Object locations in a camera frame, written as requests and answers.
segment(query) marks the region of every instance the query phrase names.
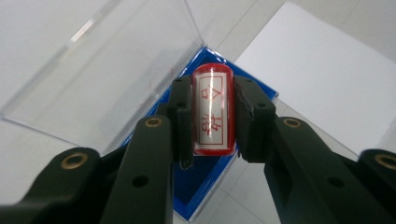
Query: cylindrical container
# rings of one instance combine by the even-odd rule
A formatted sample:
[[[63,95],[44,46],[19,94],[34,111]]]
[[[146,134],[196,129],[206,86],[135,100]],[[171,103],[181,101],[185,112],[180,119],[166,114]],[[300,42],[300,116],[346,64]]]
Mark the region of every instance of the cylindrical container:
[[[233,70],[207,63],[192,73],[194,153],[232,155],[235,151]]]

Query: black plastic part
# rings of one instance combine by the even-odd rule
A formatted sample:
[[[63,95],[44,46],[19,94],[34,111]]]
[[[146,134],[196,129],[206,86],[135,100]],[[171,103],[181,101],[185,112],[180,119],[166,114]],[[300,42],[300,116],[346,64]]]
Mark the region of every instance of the black plastic part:
[[[172,164],[170,120],[139,120],[100,223],[172,223]]]
[[[283,163],[264,172],[282,223],[395,223],[308,124],[276,119],[273,139]]]
[[[89,223],[94,222],[83,199],[99,163],[99,154],[89,148],[72,148],[57,155],[35,179],[17,204],[0,207],[4,223]]]
[[[172,83],[167,116],[172,121],[174,161],[178,161],[183,170],[193,165],[191,106],[191,76],[179,77]]]
[[[276,107],[255,81],[246,77],[234,78],[238,153],[248,162],[267,162],[274,152],[271,133]]]
[[[361,153],[357,177],[396,219],[396,155],[370,149]]]

